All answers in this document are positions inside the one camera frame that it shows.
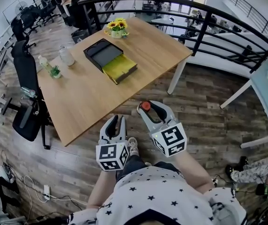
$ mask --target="sunflower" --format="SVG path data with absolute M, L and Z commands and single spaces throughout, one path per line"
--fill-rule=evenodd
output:
M 128 25 L 127 25 L 127 23 L 126 23 L 125 20 L 123 20 L 123 21 L 119 21 L 119 22 L 118 22 L 118 25 L 119 25 L 119 27 L 120 27 L 121 29 L 124 29 L 124 28 L 127 28 L 127 27 L 128 27 Z
M 122 17 L 120 17 L 120 18 L 116 18 L 116 19 L 115 19 L 115 22 L 119 22 L 119 21 L 125 21 L 125 19 L 122 18 Z
M 107 27 L 112 29 L 112 28 L 116 27 L 117 25 L 118 25 L 117 22 L 110 22 L 110 23 L 107 25 Z

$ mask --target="small potted plant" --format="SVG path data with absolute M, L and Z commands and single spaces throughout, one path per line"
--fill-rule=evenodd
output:
M 61 71 L 59 70 L 59 67 L 57 65 L 51 69 L 50 76 L 53 78 L 60 78 L 61 77 Z
M 110 22 L 107 27 L 109 31 L 105 30 L 105 33 L 113 38 L 122 38 L 123 36 L 129 35 L 126 31 L 128 25 L 123 18 L 116 18 L 115 21 Z

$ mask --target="patterned pants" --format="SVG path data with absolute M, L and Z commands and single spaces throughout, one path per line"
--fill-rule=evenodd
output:
M 238 183 L 265 183 L 268 176 L 268 158 L 243 166 L 243 171 L 233 171 L 231 178 Z

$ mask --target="whiteboard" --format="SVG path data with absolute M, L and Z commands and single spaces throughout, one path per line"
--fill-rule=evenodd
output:
M 15 13 L 15 8 L 18 4 L 20 4 L 20 2 L 19 0 L 16 0 L 2 12 L 8 23 L 11 23 L 13 19 L 17 16 L 17 14 Z

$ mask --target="chair armrest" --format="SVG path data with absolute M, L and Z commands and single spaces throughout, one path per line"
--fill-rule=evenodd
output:
M 24 128 L 25 127 L 25 124 L 27 123 L 27 121 L 28 121 L 28 119 L 29 119 L 29 117 L 31 115 L 32 109 L 33 109 L 32 106 L 28 106 L 27 107 L 26 112 L 25 112 L 25 114 L 24 114 L 24 116 L 22 118 L 22 121 L 20 123 L 20 126 L 19 126 L 20 128 Z

